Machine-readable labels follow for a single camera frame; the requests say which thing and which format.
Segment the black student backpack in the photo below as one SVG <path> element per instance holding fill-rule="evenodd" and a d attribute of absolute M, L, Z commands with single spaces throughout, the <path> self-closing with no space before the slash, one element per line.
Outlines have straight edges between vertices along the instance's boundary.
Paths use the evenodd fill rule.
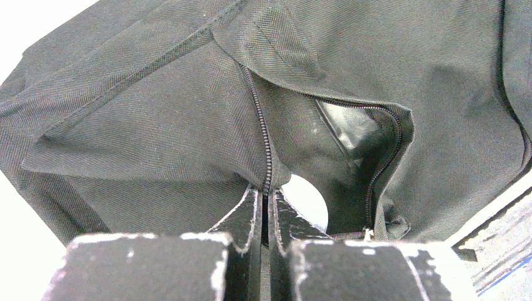
<path fill-rule="evenodd" d="M 99 1 L 1 85 L 1 171 L 63 242 L 292 174 L 330 234 L 446 240 L 530 164 L 530 1 Z"/>

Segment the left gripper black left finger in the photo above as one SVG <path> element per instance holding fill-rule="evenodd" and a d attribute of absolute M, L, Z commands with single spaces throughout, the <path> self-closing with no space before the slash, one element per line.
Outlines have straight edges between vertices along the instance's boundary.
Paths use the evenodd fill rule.
<path fill-rule="evenodd" d="M 43 300 L 258 300 L 262 192 L 202 233 L 75 238 Z"/>

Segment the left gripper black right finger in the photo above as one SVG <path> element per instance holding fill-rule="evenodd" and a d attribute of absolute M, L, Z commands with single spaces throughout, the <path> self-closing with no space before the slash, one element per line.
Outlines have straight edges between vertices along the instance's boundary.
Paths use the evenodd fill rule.
<path fill-rule="evenodd" d="M 455 251 L 439 242 L 334 240 L 268 196 L 272 300 L 477 300 Z"/>

